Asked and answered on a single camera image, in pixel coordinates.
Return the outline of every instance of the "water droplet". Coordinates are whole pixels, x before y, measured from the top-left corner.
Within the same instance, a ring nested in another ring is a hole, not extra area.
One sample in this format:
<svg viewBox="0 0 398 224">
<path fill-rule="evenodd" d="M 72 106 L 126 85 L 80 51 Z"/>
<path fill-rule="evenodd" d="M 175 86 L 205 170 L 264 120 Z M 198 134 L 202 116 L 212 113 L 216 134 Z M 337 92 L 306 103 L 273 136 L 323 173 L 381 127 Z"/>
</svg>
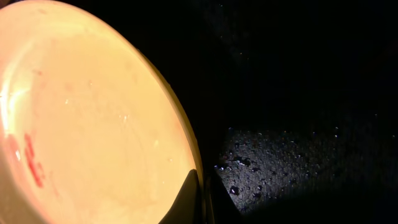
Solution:
<svg viewBox="0 0 398 224">
<path fill-rule="evenodd" d="M 254 193 L 252 195 L 254 198 L 261 198 L 261 193 Z"/>
<path fill-rule="evenodd" d="M 232 186 L 229 190 L 229 193 L 233 195 L 239 195 L 239 189 L 235 186 Z"/>
</svg>

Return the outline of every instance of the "white bowl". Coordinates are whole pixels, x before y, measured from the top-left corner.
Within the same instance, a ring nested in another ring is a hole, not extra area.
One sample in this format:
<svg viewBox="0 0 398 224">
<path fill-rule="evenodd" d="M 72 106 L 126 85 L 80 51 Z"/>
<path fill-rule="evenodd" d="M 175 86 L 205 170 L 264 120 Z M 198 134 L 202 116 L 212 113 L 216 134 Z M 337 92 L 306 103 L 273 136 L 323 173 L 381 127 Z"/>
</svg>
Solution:
<svg viewBox="0 0 398 224">
<path fill-rule="evenodd" d="M 0 223 L 158 223 L 190 170 L 203 184 L 174 93 L 95 16 L 1 9 L 0 78 Z"/>
</svg>

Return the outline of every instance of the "black object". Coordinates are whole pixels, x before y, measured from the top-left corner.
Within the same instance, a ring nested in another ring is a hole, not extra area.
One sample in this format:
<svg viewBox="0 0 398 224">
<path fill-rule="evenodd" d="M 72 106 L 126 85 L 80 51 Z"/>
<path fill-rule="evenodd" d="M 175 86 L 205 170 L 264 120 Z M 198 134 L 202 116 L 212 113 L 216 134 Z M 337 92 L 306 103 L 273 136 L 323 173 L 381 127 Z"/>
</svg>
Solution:
<svg viewBox="0 0 398 224">
<path fill-rule="evenodd" d="M 196 170 L 191 170 L 175 201 L 160 224 L 202 223 L 201 193 Z"/>
</svg>

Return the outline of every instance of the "wet surface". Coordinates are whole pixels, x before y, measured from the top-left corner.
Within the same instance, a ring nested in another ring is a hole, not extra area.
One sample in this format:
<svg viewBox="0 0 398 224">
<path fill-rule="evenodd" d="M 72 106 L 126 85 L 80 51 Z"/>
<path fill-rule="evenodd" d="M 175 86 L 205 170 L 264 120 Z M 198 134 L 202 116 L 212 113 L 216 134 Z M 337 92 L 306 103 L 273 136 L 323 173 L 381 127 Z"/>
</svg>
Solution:
<svg viewBox="0 0 398 224">
<path fill-rule="evenodd" d="M 362 138 L 362 143 L 370 144 L 372 138 Z M 245 144 L 236 149 L 235 141 Z M 231 169 L 217 173 L 243 215 L 261 206 L 323 190 L 337 191 L 347 185 L 358 184 L 364 189 L 373 184 L 387 189 L 398 187 L 394 175 L 398 172 L 398 158 L 387 156 L 391 148 L 381 149 L 374 144 L 369 150 L 352 151 L 346 147 L 349 142 L 333 135 L 308 139 L 288 131 L 259 134 L 235 130 L 224 145 L 228 153 L 221 154 L 221 160 Z M 239 165 L 242 158 L 256 164 Z M 243 190 L 232 194 L 232 189 Z"/>
</svg>

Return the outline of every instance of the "red marking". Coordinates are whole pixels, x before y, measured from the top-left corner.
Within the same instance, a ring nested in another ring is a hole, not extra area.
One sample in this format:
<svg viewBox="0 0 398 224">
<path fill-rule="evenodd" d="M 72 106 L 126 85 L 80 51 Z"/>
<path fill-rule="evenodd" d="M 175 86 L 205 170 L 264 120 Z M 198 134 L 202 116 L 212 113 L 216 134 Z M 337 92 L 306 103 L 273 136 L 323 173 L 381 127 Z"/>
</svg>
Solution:
<svg viewBox="0 0 398 224">
<path fill-rule="evenodd" d="M 43 182 L 42 179 L 40 178 L 39 173 L 37 172 L 38 169 L 40 169 L 41 173 L 42 173 L 42 178 L 44 179 L 44 171 L 43 171 L 43 167 L 41 165 L 41 163 L 37 163 L 37 165 L 35 165 L 34 163 L 34 150 L 33 150 L 33 145 L 32 145 L 32 139 L 28 134 L 25 134 L 25 142 L 27 144 L 27 148 L 25 148 L 25 155 L 26 155 L 26 159 L 27 159 L 27 165 L 29 166 L 30 172 L 33 175 L 33 178 L 36 182 L 36 185 L 40 188 L 43 187 Z"/>
<path fill-rule="evenodd" d="M 40 188 L 43 187 L 43 182 L 40 179 L 38 173 L 37 173 L 37 169 L 35 167 L 35 164 L 33 162 L 33 157 L 29 154 L 28 150 L 25 150 L 25 155 L 27 158 L 27 165 L 29 166 L 30 172 L 33 175 L 33 178 L 35 179 L 36 185 Z"/>
<path fill-rule="evenodd" d="M 33 159 L 33 157 L 35 157 L 35 152 L 33 151 L 32 140 L 28 134 L 25 134 L 25 142 L 27 144 L 28 152 Z"/>
<path fill-rule="evenodd" d="M 42 173 L 42 178 L 45 179 L 44 170 L 41 163 L 37 163 L 37 169 Z"/>
</svg>

